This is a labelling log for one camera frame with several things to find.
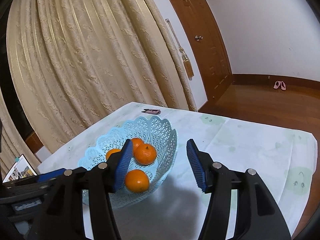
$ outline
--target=metal screw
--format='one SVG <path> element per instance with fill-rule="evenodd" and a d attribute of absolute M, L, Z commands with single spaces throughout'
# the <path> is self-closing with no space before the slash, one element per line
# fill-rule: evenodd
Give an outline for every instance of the metal screw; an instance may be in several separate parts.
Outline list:
<path fill-rule="evenodd" d="M 248 173 L 250 174 L 250 175 L 256 175 L 256 170 L 254 170 L 254 169 L 248 169 Z"/>
<path fill-rule="evenodd" d="M 222 164 L 221 163 L 218 163 L 218 162 L 215 162 L 212 164 L 212 166 L 216 169 L 220 169 L 222 167 Z"/>
<path fill-rule="evenodd" d="M 108 167 L 108 165 L 107 165 L 106 163 L 99 163 L 99 164 L 98 164 L 98 168 L 99 168 L 99 169 L 102 169 L 102 170 L 103 170 L 103 169 L 105 169 L 106 167 Z"/>
<path fill-rule="evenodd" d="M 72 174 L 72 170 L 66 170 L 63 173 L 65 176 L 70 176 Z"/>

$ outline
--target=white wall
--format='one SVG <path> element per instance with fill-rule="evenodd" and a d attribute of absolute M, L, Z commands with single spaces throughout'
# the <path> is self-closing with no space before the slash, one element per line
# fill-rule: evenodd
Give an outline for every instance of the white wall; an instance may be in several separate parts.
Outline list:
<path fill-rule="evenodd" d="M 232 73 L 320 81 L 320 24 L 305 0 L 207 0 Z"/>
<path fill-rule="evenodd" d="M 41 162 L 43 162 L 46 158 L 51 156 L 51 152 L 49 152 L 46 147 L 42 146 L 35 155 Z"/>
<path fill-rule="evenodd" d="M 169 0 L 154 0 L 154 1 L 162 17 L 164 19 L 168 18 L 170 20 L 181 46 L 184 48 L 186 54 L 190 59 L 190 62 L 193 68 L 193 73 L 195 74 L 195 76 L 192 78 L 191 81 L 189 81 L 189 84 L 191 87 L 193 97 L 196 102 L 196 106 L 199 109 L 207 101 L 207 96 L 205 94 L 199 68 L 197 66 L 195 56 L 193 55 L 186 33 L 184 32 L 181 22 L 176 12 L 174 11 L 174 8 L 172 7 L 172 4 L 170 3 L 170 1 Z"/>

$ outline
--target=curtain tieback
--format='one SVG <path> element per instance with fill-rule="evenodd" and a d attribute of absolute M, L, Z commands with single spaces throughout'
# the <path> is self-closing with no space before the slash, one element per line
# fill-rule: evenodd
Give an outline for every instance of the curtain tieback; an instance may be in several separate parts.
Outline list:
<path fill-rule="evenodd" d="M 193 73 L 193 70 L 192 70 L 192 66 L 191 66 L 190 60 L 189 60 L 187 54 L 185 53 L 183 47 L 181 47 L 181 45 L 180 45 L 180 43 L 179 43 L 179 41 L 178 41 L 178 38 L 177 38 L 177 36 L 176 36 L 176 34 L 175 34 L 174 30 L 173 30 L 173 27 L 172 27 L 172 25 L 171 25 L 170 20 L 169 20 L 169 19 L 165 19 L 165 21 L 168 23 L 168 25 L 169 25 L 169 27 L 170 27 L 170 29 L 171 29 L 171 31 L 172 31 L 172 34 L 173 34 L 174 38 L 175 38 L 176 41 L 177 41 L 177 44 L 178 44 L 178 46 L 179 46 L 179 51 L 181 52 L 181 56 L 182 56 L 184 68 L 186 69 L 188 78 L 190 79 L 190 78 L 192 78 L 192 77 L 194 76 L 194 73 Z"/>

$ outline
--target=blue plastic basket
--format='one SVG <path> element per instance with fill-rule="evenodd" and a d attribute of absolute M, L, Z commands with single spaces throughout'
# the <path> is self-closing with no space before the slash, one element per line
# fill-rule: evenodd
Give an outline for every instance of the blue plastic basket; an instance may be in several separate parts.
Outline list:
<path fill-rule="evenodd" d="M 100 136 L 96 146 L 88 148 L 84 157 L 78 162 L 79 167 L 91 170 L 97 164 L 106 161 L 105 155 L 108 150 L 121 149 L 126 139 L 135 137 L 143 139 L 157 150 L 157 158 L 153 164 L 143 166 L 132 158 L 128 168 L 128 171 L 143 170 L 150 180 L 150 187 L 143 193 L 132 193 L 123 185 L 116 193 L 109 194 L 113 209 L 138 203 L 161 185 L 172 169 L 177 155 L 177 131 L 172 129 L 167 119 L 162 120 L 158 116 L 153 116 L 148 120 L 140 116 L 134 121 L 125 122 L 120 128 L 113 127 L 106 135 Z M 83 193 L 83 203 L 86 205 L 89 203 L 87 190 Z"/>

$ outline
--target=beige curtain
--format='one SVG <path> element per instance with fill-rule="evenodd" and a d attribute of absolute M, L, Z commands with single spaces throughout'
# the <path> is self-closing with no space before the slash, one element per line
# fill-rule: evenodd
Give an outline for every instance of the beige curtain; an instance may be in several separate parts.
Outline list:
<path fill-rule="evenodd" d="M 21 105 L 52 153 L 132 101 L 196 111 L 152 0 L 13 0 L 7 51 Z"/>
<path fill-rule="evenodd" d="M 17 131 L 8 109 L 4 103 L 2 91 L 0 89 L 0 119 L 2 122 L 1 132 L 1 152 L 0 152 L 0 166 L 2 178 L 6 176 L 9 169 L 15 163 L 15 158 L 22 154 L 30 162 L 32 167 L 36 170 L 40 164 L 38 159 L 30 151 L 26 143 L 21 138 Z"/>

